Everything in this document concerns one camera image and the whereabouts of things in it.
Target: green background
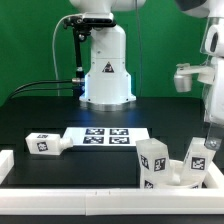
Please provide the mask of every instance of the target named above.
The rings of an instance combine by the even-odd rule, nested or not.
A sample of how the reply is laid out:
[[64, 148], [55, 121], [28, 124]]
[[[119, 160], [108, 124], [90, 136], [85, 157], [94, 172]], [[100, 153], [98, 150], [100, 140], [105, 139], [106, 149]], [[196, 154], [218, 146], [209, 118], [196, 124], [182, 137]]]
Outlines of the green background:
[[[0, 104], [18, 86], [38, 80], [54, 80], [52, 36], [57, 22], [77, 13], [69, 0], [0, 1]], [[114, 13], [127, 35], [126, 67], [133, 78], [133, 92], [139, 94], [139, 43], [135, 12]], [[173, 75], [177, 63], [200, 64], [199, 53], [205, 20], [181, 13], [172, 0], [147, 0], [139, 10], [143, 46], [142, 96], [201, 97], [202, 84], [194, 78], [193, 91], [175, 91]], [[82, 44], [83, 64], [88, 72], [90, 41]], [[60, 27], [56, 40], [60, 79], [75, 77], [71, 29]], [[29, 95], [56, 95], [33, 92]]]

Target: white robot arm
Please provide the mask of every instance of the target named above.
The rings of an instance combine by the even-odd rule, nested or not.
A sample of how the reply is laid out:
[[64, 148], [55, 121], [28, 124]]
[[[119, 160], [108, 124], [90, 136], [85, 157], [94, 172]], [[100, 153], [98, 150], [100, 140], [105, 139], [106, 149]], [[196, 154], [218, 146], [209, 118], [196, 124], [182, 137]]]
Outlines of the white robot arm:
[[145, 1], [70, 0], [81, 12], [74, 17], [75, 22], [68, 22], [73, 26], [74, 36], [77, 36], [76, 46], [83, 38], [82, 32], [86, 36], [91, 35], [91, 68], [85, 75], [84, 91], [79, 98], [83, 107], [114, 111], [136, 100], [131, 93], [131, 76], [125, 68], [125, 32], [116, 25], [111, 12], [134, 10]]
[[201, 52], [212, 56], [204, 66], [178, 65], [174, 76], [178, 92], [191, 90], [191, 76], [199, 73], [198, 81], [207, 84], [203, 98], [205, 121], [210, 130], [205, 142], [207, 148], [218, 150], [224, 137], [224, 1], [175, 0], [179, 8], [194, 17], [208, 17]]

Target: table surface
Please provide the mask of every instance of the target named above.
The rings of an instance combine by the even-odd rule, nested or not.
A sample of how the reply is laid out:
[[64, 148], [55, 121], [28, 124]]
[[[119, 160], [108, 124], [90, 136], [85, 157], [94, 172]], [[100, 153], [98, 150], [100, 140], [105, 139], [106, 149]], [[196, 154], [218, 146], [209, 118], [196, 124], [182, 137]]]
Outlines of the table surface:
[[[93, 111], [72, 97], [18, 97], [0, 107], [0, 149], [14, 150], [15, 165], [1, 188], [136, 188], [136, 147], [75, 146], [60, 156], [30, 155], [31, 132], [59, 133], [66, 127], [147, 128], [151, 138], [167, 144], [171, 159], [183, 160], [192, 137], [205, 137], [204, 107], [194, 98], [138, 98], [133, 108]], [[224, 167], [223, 152], [215, 157]], [[18, 223], [29, 216], [1, 216]], [[32, 216], [30, 223], [223, 223], [223, 216]]]

